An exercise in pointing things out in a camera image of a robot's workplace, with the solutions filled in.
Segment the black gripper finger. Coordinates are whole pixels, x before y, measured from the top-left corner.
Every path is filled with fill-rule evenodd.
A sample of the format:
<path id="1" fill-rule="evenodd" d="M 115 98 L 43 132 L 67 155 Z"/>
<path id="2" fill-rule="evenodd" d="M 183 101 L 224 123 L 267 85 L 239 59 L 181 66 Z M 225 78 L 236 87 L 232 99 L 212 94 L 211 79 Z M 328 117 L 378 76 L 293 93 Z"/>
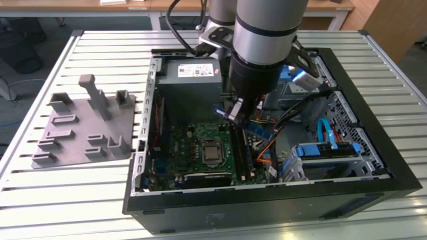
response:
<path id="1" fill-rule="evenodd" d="M 228 110 L 225 112 L 225 119 L 233 124 L 240 123 L 240 115 L 239 114 L 240 114 L 241 106 L 243 106 L 243 103 L 236 102 L 232 105 L 232 107 L 228 108 Z"/>
<path id="2" fill-rule="evenodd" d="M 239 125 L 245 126 L 249 123 L 249 118 L 256 108 L 256 99 L 252 97 L 239 98 L 240 109 L 237 113 Z"/>

